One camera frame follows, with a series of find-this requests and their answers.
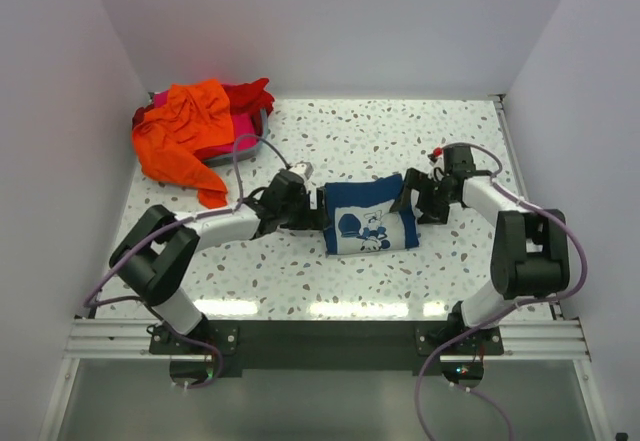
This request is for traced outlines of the blue t-shirt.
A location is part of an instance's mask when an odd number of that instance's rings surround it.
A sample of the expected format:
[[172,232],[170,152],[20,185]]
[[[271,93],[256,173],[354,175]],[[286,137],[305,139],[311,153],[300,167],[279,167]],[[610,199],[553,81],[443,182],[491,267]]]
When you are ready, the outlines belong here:
[[399,174],[371,182],[326,184],[326,252],[344,256],[417,248],[420,242],[413,211],[391,210],[402,189]]

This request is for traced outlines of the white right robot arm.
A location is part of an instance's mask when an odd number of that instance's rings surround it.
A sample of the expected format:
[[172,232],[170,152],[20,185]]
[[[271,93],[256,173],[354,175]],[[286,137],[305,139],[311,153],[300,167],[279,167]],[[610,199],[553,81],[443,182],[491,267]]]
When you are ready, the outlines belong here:
[[570,281],[564,214],[528,205],[497,182],[493,171],[476,166],[472,151],[488,150],[452,143],[429,155],[431,170],[406,171],[400,194],[390,210],[411,206],[418,222],[444,225],[454,204],[472,209],[494,228],[489,280],[454,305],[445,327],[432,338],[440,343],[463,332],[490,329],[526,301],[543,300],[564,291]]

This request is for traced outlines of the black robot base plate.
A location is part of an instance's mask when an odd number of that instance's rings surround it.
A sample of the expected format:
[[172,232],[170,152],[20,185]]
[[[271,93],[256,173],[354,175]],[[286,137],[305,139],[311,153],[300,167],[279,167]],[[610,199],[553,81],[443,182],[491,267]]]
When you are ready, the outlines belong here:
[[223,377],[246,370],[410,371],[416,374],[438,346],[445,321],[213,320],[181,340],[149,325],[149,353],[169,356],[174,380],[200,382],[221,368]]

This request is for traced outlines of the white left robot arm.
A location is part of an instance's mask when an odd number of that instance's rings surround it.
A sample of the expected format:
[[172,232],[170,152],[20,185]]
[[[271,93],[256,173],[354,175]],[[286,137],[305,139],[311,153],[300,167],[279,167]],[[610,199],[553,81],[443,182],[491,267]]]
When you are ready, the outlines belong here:
[[213,339],[208,319],[181,287],[195,253],[247,242],[277,229],[321,230],[326,215],[311,208],[309,162],[280,170],[265,188],[235,208],[197,212],[180,219],[162,205],[143,214],[109,259],[109,267],[173,332],[197,341]]

